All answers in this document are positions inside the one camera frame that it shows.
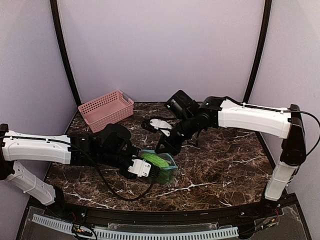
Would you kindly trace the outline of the clear zip bag blue seal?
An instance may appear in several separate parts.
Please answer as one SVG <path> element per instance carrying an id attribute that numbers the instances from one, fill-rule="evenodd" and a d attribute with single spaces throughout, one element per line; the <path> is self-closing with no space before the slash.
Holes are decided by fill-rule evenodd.
<path id="1" fill-rule="evenodd" d="M 178 173 L 178 166 L 170 154 L 155 153 L 153 150 L 143 149 L 138 156 L 159 167 L 158 177 L 155 179 L 156 183 L 168 185 L 174 181 Z"/>

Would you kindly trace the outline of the green fake vegetable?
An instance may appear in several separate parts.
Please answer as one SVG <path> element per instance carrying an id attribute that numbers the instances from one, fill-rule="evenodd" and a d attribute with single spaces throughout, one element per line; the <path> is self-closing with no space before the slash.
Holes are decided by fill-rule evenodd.
<path id="1" fill-rule="evenodd" d="M 167 168 L 170 166 L 169 163 L 162 157 L 154 153 L 143 153 L 141 157 L 154 166 L 158 167 L 156 182 L 159 184 L 167 184 L 169 182 L 169 174 L 167 173 Z"/>

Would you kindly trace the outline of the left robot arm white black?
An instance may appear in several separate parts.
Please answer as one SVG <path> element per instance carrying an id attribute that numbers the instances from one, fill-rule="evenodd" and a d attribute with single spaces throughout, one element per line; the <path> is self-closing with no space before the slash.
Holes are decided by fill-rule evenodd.
<path id="1" fill-rule="evenodd" d="M 0 179 L 12 182 L 24 193 L 49 206 L 60 218 L 71 213 L 63 191 L 47 184 L 27 170 L 22 160 L 46 161 L 71 166 L 99 164 L 117 168 L 127 179 L 151 178 L 154 184 L 160 168 L 139 156 L 140 148 L 131 142 L 131 132 L 120 124 L 109 123 L 92 134 L 40 136 L 9 130 L 0 126 Z"/>

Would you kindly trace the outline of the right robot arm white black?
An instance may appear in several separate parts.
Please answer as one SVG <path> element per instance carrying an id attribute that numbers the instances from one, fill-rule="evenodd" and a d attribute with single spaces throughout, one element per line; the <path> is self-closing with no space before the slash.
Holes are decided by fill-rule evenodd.
<path id="1" fill-rule="evenodd" d="M 266 217 L 275 208 L 293 176 L 307 159 L 304 114 L 298 105 L 266 107 L 238 102 L 228 96 L 209 96 L 201 104 L 184 91 L 177 91 L 164 105 L 179 121 L 171 126 L 164 118 L 153 117 L 151 126 L 162 132 L 156 153 L 177 155 L 183 142 L 208 128 L 238 128 L 281 138 L 281 155 L 264 190 L 264 199 L 255 213 Z"/>

